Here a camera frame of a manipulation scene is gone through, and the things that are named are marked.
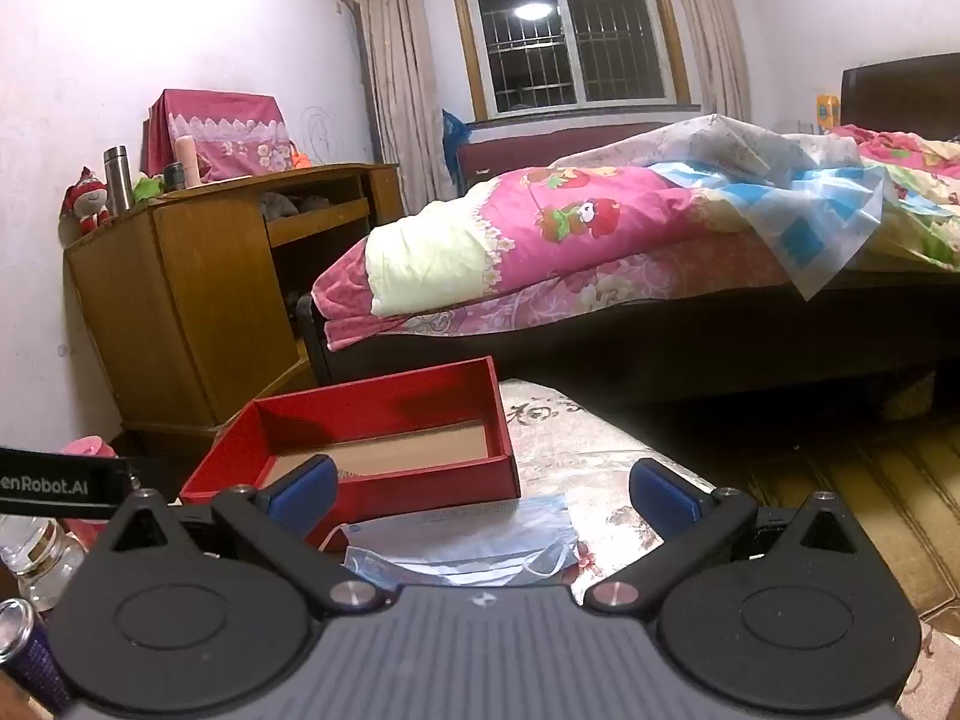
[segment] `face mask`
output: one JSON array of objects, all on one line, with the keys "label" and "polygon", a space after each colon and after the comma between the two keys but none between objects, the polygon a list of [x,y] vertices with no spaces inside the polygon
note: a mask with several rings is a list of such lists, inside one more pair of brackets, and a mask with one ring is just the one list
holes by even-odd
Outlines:
[{"label": "face mask", "polygon": [[383,589],[545,581],[576,562],[563,495],[397,514],[342,526],[344,565]]}]

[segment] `window sill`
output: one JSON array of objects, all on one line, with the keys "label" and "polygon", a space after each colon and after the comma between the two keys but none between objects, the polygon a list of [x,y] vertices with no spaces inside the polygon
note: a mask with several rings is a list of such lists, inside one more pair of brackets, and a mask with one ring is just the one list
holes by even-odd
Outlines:
[{"label": "window sill", "polygon": [[605,108],[577,108],[568,111],[531,111],[529,114],[516,114],[498,119],[479,119],[469,124],[470,129],[492,129],[493,127],[508,127],[511,124],[528,124],[528,122],[552,122],[557,119],[590,119],[603,116],[620,116],[632,113],[699,113],[699,105],[691,104],[658,104],[658,105],[611,105]]}]

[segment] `window frame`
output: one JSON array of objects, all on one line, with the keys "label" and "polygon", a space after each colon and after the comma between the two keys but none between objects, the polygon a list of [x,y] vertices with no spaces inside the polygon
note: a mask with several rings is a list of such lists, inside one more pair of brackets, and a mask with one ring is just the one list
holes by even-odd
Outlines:
[{"label": "window frame", "polygon": [[616,112],[617,108],[637,107],[637,105],[690,103],[688,78],[683,64],[683,51],[680,48],[680,36],[670,0],[645,0],[650,14],[659,66],[661,66],[661,76],[664,80],[664,97],[594,101],[588,101],[584,93],[583,70],[580,66],[580,55],[576,47],[568,4],[566,0],[559,1],[562,1],[560,2],[560,18],[563,20],[563,32],[568,47],[574,90],[578,100],[584,101],[582,103],[550,105],[501,113],[496,110],[496,95],[493,93],[493,78],[491,77],[487,45],[483,35],[482,20],[480,19],[479,2],[477,0],[454,0],[463,44],[464,61],[467,64],[467,79],[469,80],[470,97],[473,103],[473,114],[478,122],[503,122],[506,119],[539,116],[544,113],[563,114],[576,113],[577,111],[597,113],[605,109]]}]

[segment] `open red box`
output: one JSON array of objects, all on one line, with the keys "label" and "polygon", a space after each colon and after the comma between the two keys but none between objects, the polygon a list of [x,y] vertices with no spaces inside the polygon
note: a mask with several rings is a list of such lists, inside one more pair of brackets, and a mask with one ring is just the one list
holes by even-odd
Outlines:
[{"label": "open red box", "polygon": [[341,523],[520,497],[486,357],[253,400],[181,499],[263,488],[318,452],[333,457],[341,478],[333,510],[307,538],[317,545]]}]

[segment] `metal bolt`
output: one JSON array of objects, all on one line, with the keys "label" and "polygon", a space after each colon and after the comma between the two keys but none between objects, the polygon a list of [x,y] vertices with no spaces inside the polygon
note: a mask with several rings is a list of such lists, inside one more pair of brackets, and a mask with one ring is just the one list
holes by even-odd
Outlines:
[{"label": "metal bolt", "polygon": [[342,607],[365,608],[376,598],[376,587],[368,581],[339,581],[330,589],[330,600]]},{"label": "metal bolt", "polygon": [[605,607],[622,607],[640,598],[640,591],[627,581],[604,581],[590,590],[593,600]]}]

